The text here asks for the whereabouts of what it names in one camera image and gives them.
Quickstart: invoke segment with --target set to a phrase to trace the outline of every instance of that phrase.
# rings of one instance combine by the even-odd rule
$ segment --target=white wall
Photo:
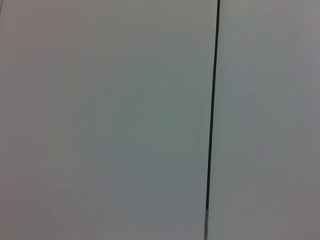
[[[4,0],[0,239],[203,239],[216,4]]]
[[[319,9],[221,1],[211,240],[320,237]]]

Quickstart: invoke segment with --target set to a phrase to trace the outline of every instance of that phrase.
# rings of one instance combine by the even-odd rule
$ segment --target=white surface
[[[319,9],[221,2],[210,240],[320,238]]]
[[[215,14],[5,1],[1,239],[203,238]]]

